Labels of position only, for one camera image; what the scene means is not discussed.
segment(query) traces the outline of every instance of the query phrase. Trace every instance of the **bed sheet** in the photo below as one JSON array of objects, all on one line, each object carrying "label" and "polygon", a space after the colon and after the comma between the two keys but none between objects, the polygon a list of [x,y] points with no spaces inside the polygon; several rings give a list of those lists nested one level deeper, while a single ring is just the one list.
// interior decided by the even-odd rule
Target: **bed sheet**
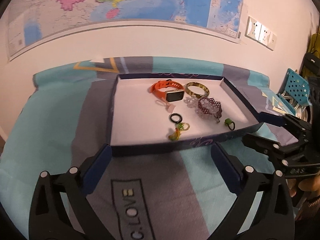
[{"label": "bed sheet", "polygon": [[[10,134],[0,161],[0,201],[28,238],[28,216],[41,171],[66,172],[94,155],[111,136],[111,92],[119,73],[194,73],[225,76],[255,109],[290,113],[269,88],[267,76],[235,66],[170,57],[106,58],[59,66],[34,76],[29,98]],[[281,144],[294,141],[283,128],[263,124],[256,134]],[[244,165],[272,173],[266,156],[244,147],[241,138],[223,142]],[[205,142],[196,148],[162,155],[115,158],[95,192],[87,197],[116,239],[131,239],[132,225],[124,192],[135,192],[135,208],[144,239],[206,239],[217,228],[236,196],[229,192]],[[249,228],[261,194],[240,231]],[[82,231],[66,196],[68,215]]]}]

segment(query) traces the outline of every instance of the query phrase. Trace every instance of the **white wall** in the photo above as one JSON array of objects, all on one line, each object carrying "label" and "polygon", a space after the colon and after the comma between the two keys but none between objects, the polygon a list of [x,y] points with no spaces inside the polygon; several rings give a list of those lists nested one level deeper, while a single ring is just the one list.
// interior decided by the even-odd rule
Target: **white wall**
[{"label": "white wall", "polygon": [[[244,37],[242,44],[163,27],[130,26],[87,31],[42,44],[5,64],[0,43],[0,135],[6,139],[28,97],[32,75],[59,65],[101,57],[186,57],[235,65],[270,77],[278,91],[287,68],[299,69],[319,13],[311,0],[244,0],[248,14],[277,36],[275,51]],[[0,39],[7,18],[0,19]]]}]

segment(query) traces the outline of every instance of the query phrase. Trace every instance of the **wall socket panel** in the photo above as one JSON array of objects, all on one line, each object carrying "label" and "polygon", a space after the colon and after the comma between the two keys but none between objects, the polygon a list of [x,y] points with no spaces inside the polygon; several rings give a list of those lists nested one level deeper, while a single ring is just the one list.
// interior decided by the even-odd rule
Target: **wall socket panel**
[{"label": "wall socket panel", "polygon": [[262,24],[252,17],[248,18],[247,30],[245,35],[255,41],[259,40]]},{"label": "wall socket panel", "polygon": [[248,18],[245,36],[261,43],[271,50],[275,50],[277,36],[272,33],[266,26],[252,17]]}]

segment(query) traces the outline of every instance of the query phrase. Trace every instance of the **smartwatch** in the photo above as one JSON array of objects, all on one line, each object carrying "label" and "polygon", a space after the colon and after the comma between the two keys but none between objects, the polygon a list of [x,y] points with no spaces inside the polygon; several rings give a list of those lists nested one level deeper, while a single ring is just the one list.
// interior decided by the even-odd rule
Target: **smartwatch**
[{"label": "smartwatch", "polygon": [[[161,88],[172,87],[175,90],[160,91]],[[180,101],[184,96],[184,88],[181,84],[172,81],[171,79],[165,81],[158,81],[150,87],[150,93],[153,93],[157,98],[166,102]]]}]

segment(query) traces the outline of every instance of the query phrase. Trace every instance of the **bolt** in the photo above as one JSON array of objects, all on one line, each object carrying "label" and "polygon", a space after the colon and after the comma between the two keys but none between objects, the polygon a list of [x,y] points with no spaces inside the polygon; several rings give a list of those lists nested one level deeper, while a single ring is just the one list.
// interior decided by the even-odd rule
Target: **bolt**
[{"label": "bolt", "polygon": [[48,175],[48,173],[46,171],[43,171],[43,172],[40,173],[40,176],[42,178],[45,178],[47,175]]},{"label": "bolt", "polygon": [[72,168],[70,168],[69,172],[70,172],[71,174],[75,174],[75,173],[78,172],[78,168],[77,168],[77,167],[72,167]]},{"label": "bolt", "polygon": [[288,165],[289,165],[289,163],[288,163],[286,160],[282,160],[282,164],[283,164],[284,166],[288,166]]},{"label": "bolt", "polygon": [[251,166],[246,166],[245,170],[249,173],[253,173],[254,168],[252,168]]},{"label": "bolt", "polygon": [[277,175],[278,177],[281,177],[281,176],[283,175],[283,173],[282,173],[282,171],[277,170],[277,171],[276,171],[276,175]]}]

